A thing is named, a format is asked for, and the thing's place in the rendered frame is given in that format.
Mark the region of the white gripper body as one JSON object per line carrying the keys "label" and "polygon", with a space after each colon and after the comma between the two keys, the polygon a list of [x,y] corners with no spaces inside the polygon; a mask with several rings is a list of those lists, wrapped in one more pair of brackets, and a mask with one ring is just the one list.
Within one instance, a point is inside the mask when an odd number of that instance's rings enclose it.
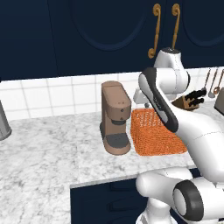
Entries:
{"label": "white gripper body", "polygon": [[144,93],[142,92],[142,90],[140,88],[137,88],[134,96],[133,96],[133,101],[136,104],[143,104],[146,108],[148,108],[150,106],[150,102],[148,100],[148,98],[144,95]]}

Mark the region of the orange woven basket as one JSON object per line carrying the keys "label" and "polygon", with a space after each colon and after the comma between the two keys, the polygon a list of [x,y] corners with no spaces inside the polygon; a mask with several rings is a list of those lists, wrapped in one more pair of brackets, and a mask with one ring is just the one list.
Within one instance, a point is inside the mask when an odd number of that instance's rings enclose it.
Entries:
{"label": "orange woven basket", "polygon": [[140,156],[182,154],[187,151],[180,138],[162,124],[153,108],[132,111],[130,134]]}

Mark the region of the navy cabinet door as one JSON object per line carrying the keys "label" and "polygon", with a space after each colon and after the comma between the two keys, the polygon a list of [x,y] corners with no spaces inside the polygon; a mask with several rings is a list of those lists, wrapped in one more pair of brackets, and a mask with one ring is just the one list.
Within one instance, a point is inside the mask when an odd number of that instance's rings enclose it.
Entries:
{"label": "navy cabinet door", "polygon": [[171,46],[179,4],[180,20],[175,48],[184,68],[224,67],[224,0],[167,0],[162,21],[162,46]]}
{"label": "navy cabinet door", "polygon": [[47,0],[58,75],[140,72],[166,0]]}
{"label": "navy cabinet door", "polygon": [[0,0],[0,78],[57,74],[47,0]]}

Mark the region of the navy drawer cabinet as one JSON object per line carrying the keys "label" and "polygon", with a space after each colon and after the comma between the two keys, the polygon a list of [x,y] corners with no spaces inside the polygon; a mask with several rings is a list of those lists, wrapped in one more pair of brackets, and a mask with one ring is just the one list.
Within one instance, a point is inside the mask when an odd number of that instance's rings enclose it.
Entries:
{"label": "navy drawer cabinet", "polygon": [[[128,180],[136,189],[112,192],[108,183],[70,190],[71,224],[187,224],[201,221],[204,208],[193,183],[196,169],[168,168],[146,171]],[[107,204],[143,205],[143,209],[111,212]]]}

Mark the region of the brown coffee machine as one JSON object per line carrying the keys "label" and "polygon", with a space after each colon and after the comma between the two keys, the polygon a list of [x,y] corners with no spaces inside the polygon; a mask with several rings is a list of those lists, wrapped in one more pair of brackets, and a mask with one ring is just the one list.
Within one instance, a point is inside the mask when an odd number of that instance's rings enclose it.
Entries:
{"label": "brown coffee machine", "polygon": [[130,151],[126,121],[131,114],[131,100],[123,85],[114,80],[101,84],[101,138],[105,150],[112,155]]}

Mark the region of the wooden knife block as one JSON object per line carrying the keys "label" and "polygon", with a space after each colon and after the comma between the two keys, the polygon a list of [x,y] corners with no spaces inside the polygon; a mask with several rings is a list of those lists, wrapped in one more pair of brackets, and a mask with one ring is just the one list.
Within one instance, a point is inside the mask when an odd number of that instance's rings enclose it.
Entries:
{"label": "wooden knife block", "polygon": [[183,110],[193,111],[200,107],[200,104],[204,102],[204,96],[207,94],[205,89],[192,91],[190,94],[182,95],[177,100],[173,101],[172,104]]}

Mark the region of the hanging metal spoon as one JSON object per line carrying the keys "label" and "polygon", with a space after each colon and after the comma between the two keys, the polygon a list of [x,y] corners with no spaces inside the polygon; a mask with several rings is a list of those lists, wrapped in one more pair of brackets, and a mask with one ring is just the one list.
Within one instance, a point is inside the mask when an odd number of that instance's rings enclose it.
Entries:
{"label": "hanging metal spoon", "polygon": [[212,81],[210,90],[209,90],[209,92],[208,92],[208,97],[209,97],[210,99],[213,99],[213,98],[215,97],[214,92],[213,92],[213,86],[214,86],[214,82],[215,82],[216,76],[217,76],[217,74],[218,74],[218,70],[219,70],[219,68],[217,67],[216,70],[215,70],[215,73],[214,73],[214,75],[213,75],[213,81]]}

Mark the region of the hanging copper spoon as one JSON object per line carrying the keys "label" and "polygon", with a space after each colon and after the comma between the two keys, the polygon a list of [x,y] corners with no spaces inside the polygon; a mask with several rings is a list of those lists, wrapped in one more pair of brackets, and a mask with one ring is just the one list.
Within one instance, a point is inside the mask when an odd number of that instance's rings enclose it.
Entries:
{"label": "hanging copper spoon", "polygon": [[214,90],[213,90],[213,94],[214,95],[217,95],[220,92],[220,84],[221,84],[223,75],[224,75],[224,69],[222,69],[222,71],[221,71],[221,75],[220,75],[218,86],[215,87]]}

